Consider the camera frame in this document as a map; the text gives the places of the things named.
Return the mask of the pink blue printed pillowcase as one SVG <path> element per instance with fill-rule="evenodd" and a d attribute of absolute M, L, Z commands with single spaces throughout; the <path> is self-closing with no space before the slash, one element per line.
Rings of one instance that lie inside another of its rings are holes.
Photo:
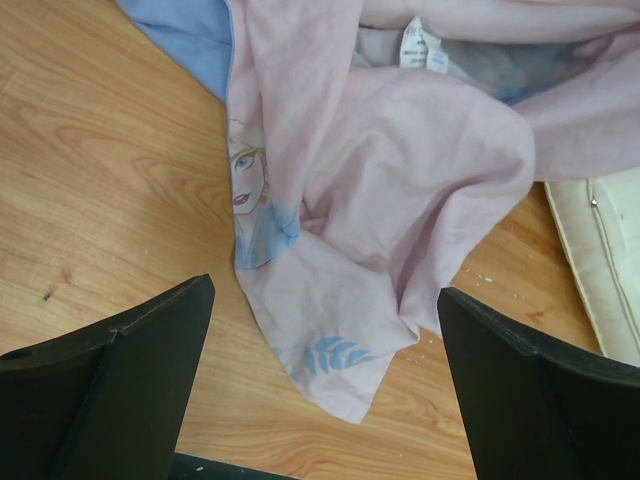
<path fill-rule="evenodd" d="M 311 402 L 359 423 L 536 181 L 639 164 L 635 1 L 124 1 L 224 102 L 234 267 Z"/>

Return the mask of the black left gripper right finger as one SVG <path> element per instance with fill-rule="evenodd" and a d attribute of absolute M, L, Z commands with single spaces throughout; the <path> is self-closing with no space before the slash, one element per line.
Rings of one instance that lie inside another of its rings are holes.
<path fill-rule="evenodd" d="M 480 479 L 636 479 L 639 370 L 455 289 L 438 314 Z"/>

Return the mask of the cream white pillow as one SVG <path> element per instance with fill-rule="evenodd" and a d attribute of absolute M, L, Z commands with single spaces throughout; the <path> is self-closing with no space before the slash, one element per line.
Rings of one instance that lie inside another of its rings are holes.
<path fill-rule="evenodd" d="M 639 170 L 545 192 L 602 354 L 639 364 Z"/>

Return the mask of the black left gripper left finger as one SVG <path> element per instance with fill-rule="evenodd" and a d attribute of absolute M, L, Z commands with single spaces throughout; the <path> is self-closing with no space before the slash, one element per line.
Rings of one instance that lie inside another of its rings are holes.
<path fill-rule="evenodd" d="M 191 278 L 1 358 L 5 479 L 165 479 L 215 298 Z"/>

